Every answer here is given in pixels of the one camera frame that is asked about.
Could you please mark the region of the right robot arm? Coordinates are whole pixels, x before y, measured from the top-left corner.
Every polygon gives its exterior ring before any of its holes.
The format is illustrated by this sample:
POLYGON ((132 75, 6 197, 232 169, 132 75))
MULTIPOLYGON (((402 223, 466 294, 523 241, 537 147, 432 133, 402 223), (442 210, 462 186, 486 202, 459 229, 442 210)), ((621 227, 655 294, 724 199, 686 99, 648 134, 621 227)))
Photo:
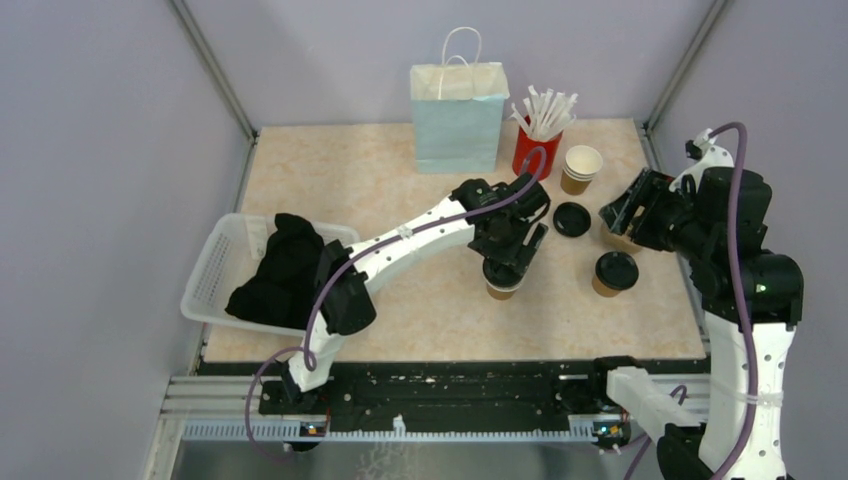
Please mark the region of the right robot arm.
POLYGON ((686 152, 693 163, 680 175, 643 170, 600 216, 612 234, 688 262, 711 347, 708 415, 689 414, 633 366, 591 379, 586 397, 640 422, 666 479, 785 479, 783 376, 803 274, 763 245, 772 198, 763 177, 710 140, 686 152))

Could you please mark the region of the brown paper coffee cup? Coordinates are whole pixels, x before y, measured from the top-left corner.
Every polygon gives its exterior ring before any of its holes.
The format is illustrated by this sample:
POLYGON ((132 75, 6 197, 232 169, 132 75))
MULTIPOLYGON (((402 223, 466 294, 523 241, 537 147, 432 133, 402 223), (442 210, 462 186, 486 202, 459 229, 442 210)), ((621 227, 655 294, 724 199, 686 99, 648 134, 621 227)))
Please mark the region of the brown paper coffee cup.
POLYGON ((593 277, 592 287, 598 295, 605 298, 613 298, 624 291, 619 282, 599 275, 593 277))

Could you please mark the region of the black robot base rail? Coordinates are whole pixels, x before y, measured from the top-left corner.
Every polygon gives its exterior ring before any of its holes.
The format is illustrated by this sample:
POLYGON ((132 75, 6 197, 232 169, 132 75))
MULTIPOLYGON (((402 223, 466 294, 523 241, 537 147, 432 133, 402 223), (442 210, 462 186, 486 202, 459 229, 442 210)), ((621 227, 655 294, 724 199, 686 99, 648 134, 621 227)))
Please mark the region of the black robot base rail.
POLYGON ((623 410, 603 381, 616 367, 641 367, 664 390, 688 387, 688 407, 706 408, 703 360, 636 360, 628 356, 575 361, 338 362, 328 382, 297 394, 281 362, 255 387, 251 409, 261 418, 308 420, 303 437, 387 433, 412 437, 623 437, 623 410))

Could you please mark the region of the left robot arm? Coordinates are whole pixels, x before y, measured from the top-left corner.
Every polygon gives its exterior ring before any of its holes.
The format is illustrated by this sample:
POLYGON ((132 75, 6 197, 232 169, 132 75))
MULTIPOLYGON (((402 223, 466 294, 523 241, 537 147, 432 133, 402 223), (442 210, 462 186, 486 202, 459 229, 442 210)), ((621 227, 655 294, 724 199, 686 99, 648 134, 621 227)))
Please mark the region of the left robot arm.
POLYGON ((541 219, 550 205, 530 173, 495 185, 470 179, 383 235, 348 247, 331 242, 319 260, 304 339, 285 363, 283 401, 297 413, 314 410, 345 339, 376 319, 374 294, 430 256, 466 246, 482 257, 488 287, 516 291, 547 234, 541 219))

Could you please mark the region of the black plastic cup lid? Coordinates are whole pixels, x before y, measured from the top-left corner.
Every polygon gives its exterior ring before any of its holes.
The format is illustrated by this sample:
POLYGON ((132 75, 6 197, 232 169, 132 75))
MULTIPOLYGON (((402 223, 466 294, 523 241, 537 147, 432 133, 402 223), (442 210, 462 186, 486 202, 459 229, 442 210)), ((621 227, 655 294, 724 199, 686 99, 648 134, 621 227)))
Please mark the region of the black plastic cup lid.
POLYGON ((610 290, 629 290, 639 277, 640 270, 635 259, 623 251, 607 252, 595 263, 595 278, 610 290))

